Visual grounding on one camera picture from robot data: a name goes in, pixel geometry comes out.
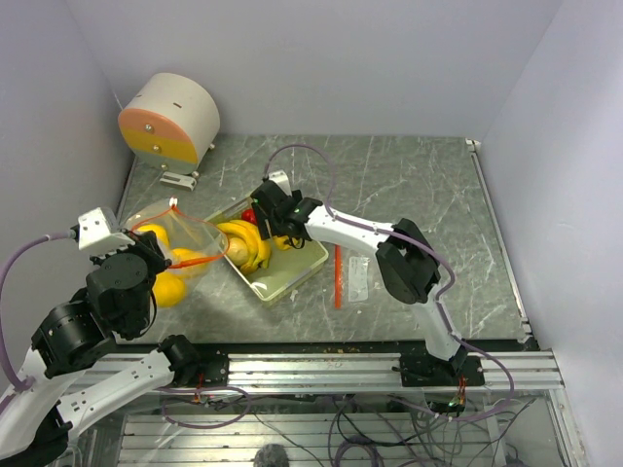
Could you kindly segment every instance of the table surface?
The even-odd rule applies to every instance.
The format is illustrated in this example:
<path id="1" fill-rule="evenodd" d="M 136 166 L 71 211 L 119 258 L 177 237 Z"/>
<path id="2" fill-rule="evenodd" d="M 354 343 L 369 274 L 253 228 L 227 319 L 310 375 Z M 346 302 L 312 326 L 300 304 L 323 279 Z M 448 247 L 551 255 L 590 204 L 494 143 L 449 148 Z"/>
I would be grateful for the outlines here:
<path id="1" fill-rule="evenodd" d="M 161 173 L 137 161 L 122 206 L 122 219 L 163 198 L 177 197 L 190 216 L 206 218 L 243 198 L 261 183 L 264 165 L 277 148 L 305 142 L 327 151 L 337 167 L 332 204 L 379 222 L 413 220 L 432 247 L 457 273 L 444 302 L 466 338 L 520 339 L 525 335 L 495 227 L 474 161 L 460 138 L 399 136 L 219 135 L 200 166 L 191 193 L 163 186 Z M 294 189 L 323 199 L 330 174 L 320 157 L 287 150 L 272 169 L 282 168 Z M 263 306 L 227 262 L 210 272 L 178 306 L 159 310 L 147 335 L 156 342 L 185 334 L 194 342 L 398 341 L 422 339 L 413 306 L 385 290 L 371 261 L 368 298 L 350 302 L 348 264 L 357 252 L 343 251 L 343 303 L 335 309 L 333 245 L 322 270 L 272 307 Z M 446 280 L 442 272 L 442 281 Z"/>

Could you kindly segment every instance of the red fruit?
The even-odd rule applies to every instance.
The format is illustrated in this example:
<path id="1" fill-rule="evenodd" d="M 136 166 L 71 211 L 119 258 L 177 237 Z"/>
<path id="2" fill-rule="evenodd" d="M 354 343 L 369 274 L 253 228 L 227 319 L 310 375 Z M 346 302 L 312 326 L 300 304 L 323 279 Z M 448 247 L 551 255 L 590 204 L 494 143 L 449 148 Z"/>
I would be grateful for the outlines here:
<path id="1" fill-rule="evenodd" d="M 247 209 L 246 211 L 243 211 L 242 220 L 250 222 L 254 226 L 257 226 L 257 219 L 255 218 L 255 212 L 253 212 L 253 209 Z"/>

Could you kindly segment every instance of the orange straw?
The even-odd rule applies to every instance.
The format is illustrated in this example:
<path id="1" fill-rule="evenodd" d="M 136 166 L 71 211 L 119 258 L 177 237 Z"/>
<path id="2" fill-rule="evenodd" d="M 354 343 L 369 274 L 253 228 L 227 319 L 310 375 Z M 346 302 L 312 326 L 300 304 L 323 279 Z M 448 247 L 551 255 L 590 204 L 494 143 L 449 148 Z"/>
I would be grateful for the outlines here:
<path id="1" fill-rule="evenodd" d="M 342 248 L 335 245 L 335 308 L 342 307 Z"/>

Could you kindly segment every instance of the plastic container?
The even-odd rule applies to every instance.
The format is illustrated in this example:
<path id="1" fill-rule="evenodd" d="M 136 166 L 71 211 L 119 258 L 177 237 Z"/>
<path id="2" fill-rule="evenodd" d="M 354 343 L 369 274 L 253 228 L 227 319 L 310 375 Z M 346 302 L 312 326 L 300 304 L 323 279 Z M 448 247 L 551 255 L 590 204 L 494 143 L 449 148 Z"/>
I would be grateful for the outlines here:
<path id="1" fill-rule="evenodd" d="M 245 198 L 217 211 L 206 221 L 211 224 L 220 224 L 232 219 L 239 219 L 242 211 L 251 207 L 251 198 Z M 318 241 L 307 241 L 300 250 L 290 248 L 279 250 L 273 240 L 271 243 L 272 255 L 267 269 L 257 269 L 244 276 L 230 261 L 225 259 L 236 270 L 240 278 L 258 296 L 264 305 L 270 306 L 286 295 L 290 290 L 298 287 L 315 273 L 329 258 L 329 252 Z"/>

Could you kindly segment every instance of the metal bracket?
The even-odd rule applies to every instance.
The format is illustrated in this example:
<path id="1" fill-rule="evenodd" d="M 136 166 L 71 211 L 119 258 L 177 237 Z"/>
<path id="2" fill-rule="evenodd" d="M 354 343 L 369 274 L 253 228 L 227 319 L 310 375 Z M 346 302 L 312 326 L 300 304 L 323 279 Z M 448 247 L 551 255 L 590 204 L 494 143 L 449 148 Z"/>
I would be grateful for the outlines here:
<path id="1" fill-rule="evenodd" d="M 160 177 L 160 183 L 168 187 L 181 188 L 187 192 L 192 192 L 197 186 L 197 179 L 189 175 L 180 175 L 179 173 L 165 172 Z"/>

